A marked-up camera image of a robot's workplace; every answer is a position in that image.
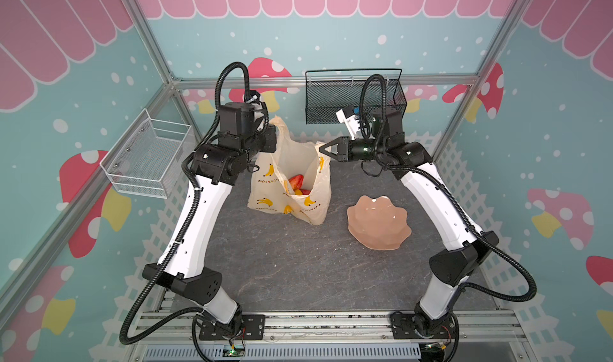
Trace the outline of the banana print plastic bag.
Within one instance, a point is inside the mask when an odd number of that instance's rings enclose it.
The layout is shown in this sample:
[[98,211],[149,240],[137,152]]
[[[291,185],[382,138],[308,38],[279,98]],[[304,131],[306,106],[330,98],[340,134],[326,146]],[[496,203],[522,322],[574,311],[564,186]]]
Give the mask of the banana print plastic bag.
[[276,151],[261,153],[252,175],[247,207],[270,215],[292,215],[312,226],[321,225],[331,200],[330,157],[322,143],[299,143],[285,122],[275,117]]

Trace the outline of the red orange strawberry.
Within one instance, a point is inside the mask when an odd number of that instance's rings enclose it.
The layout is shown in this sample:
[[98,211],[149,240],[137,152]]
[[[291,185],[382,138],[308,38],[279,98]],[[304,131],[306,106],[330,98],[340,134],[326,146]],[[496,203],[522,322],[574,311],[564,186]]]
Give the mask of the red orange strawberry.
[[303,187],[304,176],[303,175],[295,175],[291,177],[289,180],[291,187],[294,191],[301,190]]

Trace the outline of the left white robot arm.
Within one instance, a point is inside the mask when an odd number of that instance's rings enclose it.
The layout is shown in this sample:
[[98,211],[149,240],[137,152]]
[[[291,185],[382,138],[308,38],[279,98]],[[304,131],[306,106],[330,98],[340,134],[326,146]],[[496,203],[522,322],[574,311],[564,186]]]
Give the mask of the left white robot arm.
[[[222,275],[204,264],[220,210],[238,176],[254,159],[281,148],[281,127],[268,119],[264,103],[227,103],[217,108],[209,131],[182,162],[188,192],[177,228],[161,258],[145,266],[147,284],[121,326],[121,344],[136,344],[163,325],[193,314],[193,325],[210,320],[232,340],[244,331],[242,309],[223,290]],[[153,287],[159,285],[193,302],[167,315],[141,333],[130,335],[136,315]]]

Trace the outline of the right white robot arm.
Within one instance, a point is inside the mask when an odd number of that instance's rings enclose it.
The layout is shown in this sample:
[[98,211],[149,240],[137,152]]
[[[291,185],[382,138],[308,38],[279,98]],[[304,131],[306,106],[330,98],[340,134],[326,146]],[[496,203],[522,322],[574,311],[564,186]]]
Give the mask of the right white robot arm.
[[[320,152],[338,162],[376,162],[394,174],[420,202],[436,227],[445,250],[432,256],[432,278],[415,309],[414,320],[434,325],[445,320],[465,289],[477,290],[509,302],[531,301],[537,285],[533,276],[518,261],[500,250],[493,231],[485,232],[464,211],[442,181],[428,151],[418,142],[407,143],[402,116],[395,108],[374,111],[345,107],[336,113],[349,134],[323,145]],[[521,295],[499,293],[469,281],[477,266],[494,253],[512,266],[527,282]]]

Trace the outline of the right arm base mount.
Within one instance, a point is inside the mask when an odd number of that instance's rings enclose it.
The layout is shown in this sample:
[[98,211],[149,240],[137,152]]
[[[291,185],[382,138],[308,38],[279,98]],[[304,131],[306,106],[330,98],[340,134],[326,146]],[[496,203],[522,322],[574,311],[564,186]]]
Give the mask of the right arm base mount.
[[390,315],[390,325],[396,340],[443,340],[452,341],[459,324],[452,313],[432,320],[424,313],[393,312]]

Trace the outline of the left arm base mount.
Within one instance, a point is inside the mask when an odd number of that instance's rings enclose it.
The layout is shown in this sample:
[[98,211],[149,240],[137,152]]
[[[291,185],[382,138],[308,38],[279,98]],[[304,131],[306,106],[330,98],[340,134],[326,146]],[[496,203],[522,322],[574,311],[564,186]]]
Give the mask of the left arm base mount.
[[196,325],[200,341],[261,341],[265,328],[266,317],[260,314],[243,314],[233,319],[229,324],[208,320]]

